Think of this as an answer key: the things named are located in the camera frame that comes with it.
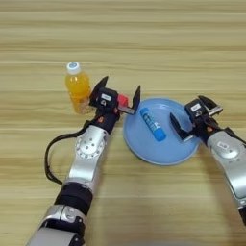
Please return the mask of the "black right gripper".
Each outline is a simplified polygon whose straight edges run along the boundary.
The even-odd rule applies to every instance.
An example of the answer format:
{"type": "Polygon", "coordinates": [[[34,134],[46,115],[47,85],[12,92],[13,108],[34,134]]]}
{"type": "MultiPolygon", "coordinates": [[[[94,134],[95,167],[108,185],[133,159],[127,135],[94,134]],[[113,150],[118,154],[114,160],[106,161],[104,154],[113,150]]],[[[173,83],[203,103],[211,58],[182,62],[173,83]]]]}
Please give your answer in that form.
{"type": "Polygon", "coordinates": [[[170,120],[181,140],[187,141],[197,136],[204,143],[207,143],[212,135],[221,131],[221,128],[213,116],[219,114],[223,109],[206,96],[199,95],[198,98],[203,107],[195,111],[193,111],[191,107],[184,107],[192,125],[192,129],[189,132],[182,129],[173,113],[170,114],[170,120]]]}

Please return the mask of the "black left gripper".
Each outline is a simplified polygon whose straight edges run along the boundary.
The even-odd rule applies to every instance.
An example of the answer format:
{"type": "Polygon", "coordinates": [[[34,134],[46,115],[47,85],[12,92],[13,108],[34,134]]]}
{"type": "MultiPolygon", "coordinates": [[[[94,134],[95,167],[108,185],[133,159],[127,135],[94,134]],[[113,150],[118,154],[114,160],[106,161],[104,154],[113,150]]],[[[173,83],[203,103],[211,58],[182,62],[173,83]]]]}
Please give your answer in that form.
{"type": "MultiPolygon", "coordinates": [[[[109,78],[108,76],[104,77],[92,90],[89,97],[89,104],[91,106],[94,107],[96,105],[99,89],[106,86],[108,78],[109,78]]],[[[132,108],[119,107],[119,108],[114,108],[112,111],[106,111],[106,110],[97,111],[93,125],[103,129],[110,135],[114,128],[115,123],[119,120],[120,114],[122,112],[127,114],[135,114],[140,103],[140,90],[141,87],[138,86],[133,98],[132,108]]]]}

